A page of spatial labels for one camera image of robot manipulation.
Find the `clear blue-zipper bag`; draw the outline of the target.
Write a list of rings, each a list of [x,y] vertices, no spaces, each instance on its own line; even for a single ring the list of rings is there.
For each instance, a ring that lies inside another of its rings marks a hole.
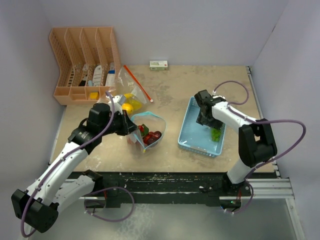
[[[137,130],[126,137],[132,151],[146,153],[156,147],[165,135],[166,121],[150,111],[137,113],[130,120],[137,125]]]

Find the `green grape bunch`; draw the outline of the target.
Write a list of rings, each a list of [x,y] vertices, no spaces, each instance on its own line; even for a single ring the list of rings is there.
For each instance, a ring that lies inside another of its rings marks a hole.
[[[221,129],[212,128],[211,129],[211,140],[213,142],[219,142],[222,135]]]

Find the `yellow mango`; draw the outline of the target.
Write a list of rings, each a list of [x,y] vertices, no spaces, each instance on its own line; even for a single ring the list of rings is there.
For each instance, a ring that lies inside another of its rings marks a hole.
[[[134,112],[134,107],[130,103],[124,103],[122,109],[125,110],[128,115],[131,115]]]

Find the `light blue plastic basket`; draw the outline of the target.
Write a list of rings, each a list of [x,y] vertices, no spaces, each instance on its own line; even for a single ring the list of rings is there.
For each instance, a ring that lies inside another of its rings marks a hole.
[[[213,129],[196,123],[200,108],[192,96],[189,100],[178,137],[182,149],[215,158],[221,155],[224,145],[226,125],[220,128],[218,141],[213,140]]]

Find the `clear orange-zipper bag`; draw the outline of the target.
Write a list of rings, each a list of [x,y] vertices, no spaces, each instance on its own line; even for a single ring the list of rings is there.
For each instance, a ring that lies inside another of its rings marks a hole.
[[[137,77],[134,76],[126,65],[122,66],[118,73],[115,74],[115,86],[104,86],[104,88],[110,92],[113,97],[127,93],[135,95],[135,100],[139,100],[142,103],[142,108],[137,111],[133,111],[132,114],[145,110],[147,105],[154,102],[147,91],[143,88],[142,84],[138,81]],[[126,99],[124,103],[130,103],[129,99]]]

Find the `yellow banana bunch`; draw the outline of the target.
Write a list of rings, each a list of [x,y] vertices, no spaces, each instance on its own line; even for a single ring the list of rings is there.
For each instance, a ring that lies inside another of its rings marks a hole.
[[[136,97],[134,94],[132,94],[132,93],[125,93],[124,96],[125,96],[125,98],[126,98],[127,100],[129,100],[129,99],[136,99],[136,98],[137,98],[137,97]]]

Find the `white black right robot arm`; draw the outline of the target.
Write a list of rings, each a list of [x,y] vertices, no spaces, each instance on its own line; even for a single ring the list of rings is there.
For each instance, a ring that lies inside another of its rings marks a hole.
[[[233,196],[251,170],[277,155],[271,124],[263,123],[264,119],[245,116],[224,97],[212,96],[207,90],[199,91],[194,98],[200,108],[196,120],[198,124],[217,130],[226,125],[238,135],[239,160],[226,173],[226,181],[222,183],[223,192]]]

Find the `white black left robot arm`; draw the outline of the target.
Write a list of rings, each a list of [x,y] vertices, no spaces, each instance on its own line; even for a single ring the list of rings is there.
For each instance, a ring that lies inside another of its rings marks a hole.
[[[24,238],[49,230],[59,214],[78,198],[104,191],[103,176],[86,170],[67,187],[63,183],[106,135],[127,136],[138,129],[118,103],[96,103],[68,137],[58,157],[26,190],[11,196]]]

